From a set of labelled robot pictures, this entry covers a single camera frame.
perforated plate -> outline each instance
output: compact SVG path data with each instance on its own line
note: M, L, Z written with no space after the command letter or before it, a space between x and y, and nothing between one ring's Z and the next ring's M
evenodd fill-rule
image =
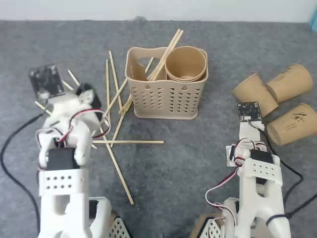
M130 238L127 228L120 217L114 220L110 229L109 238Z
M215 219L208 219L199 238L221 238L221 232Z
M68 195L88 191L88 171L86 169L41 171L39 193Z
M243 163L243 171L245 177L259 177L283 185L281 167L278 165L249 158Z

white wall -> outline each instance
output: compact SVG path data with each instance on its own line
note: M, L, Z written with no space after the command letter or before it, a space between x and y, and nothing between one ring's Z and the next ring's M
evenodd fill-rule
M0 19L308 22L317 0L0 0Z

beige basket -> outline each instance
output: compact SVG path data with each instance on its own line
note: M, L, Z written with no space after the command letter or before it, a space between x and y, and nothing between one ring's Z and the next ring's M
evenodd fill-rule
M128 51L125 76L128 78L134 103L134 114L139 118L194 119L198 113L204 84L208 79L208 67L202 79L196 82L181 83L167 80L164 67L156 81L148 81L145 67L138 61L147 57L160 59L165 50L166 47L133 47Z

red wire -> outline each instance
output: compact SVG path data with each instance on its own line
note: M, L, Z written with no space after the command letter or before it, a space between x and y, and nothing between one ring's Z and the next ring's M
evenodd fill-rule
M71 132L71 130L72 130L72 126L71 126L72 120L73 120L76 116L78 116L79 114L85 113L85 112L104 113L104 112L103 112L102 110L100 110L100 109L84 109L84 110L81 110L81 111L79 111L79 112L76 112L76 113L70 118L70 120L69 120L68 132L58 141L59 143L63 142L63 141L67 138L67 136L70 134L70 132ZM102 136L106 135L106 134L109 132L109 130L110 130L110 126L108 127L108 130L107 130L106 132L104 132L104 133L102 133L102 134L99 134L99 135L96 135L96 136L94 136L93 138L102 137Z

cup lying on side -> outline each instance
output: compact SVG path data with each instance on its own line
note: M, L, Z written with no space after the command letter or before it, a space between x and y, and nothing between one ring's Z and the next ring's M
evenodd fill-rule
M317 133L317 114L307 104L300 104L266 127L271 140L286 145Z
M258 102L262 117L278 107L277 102L256 73L240 83L232 94L242 103Z
M277 103L281 103L311 91L313 79L304 66L292 64L266 86Z

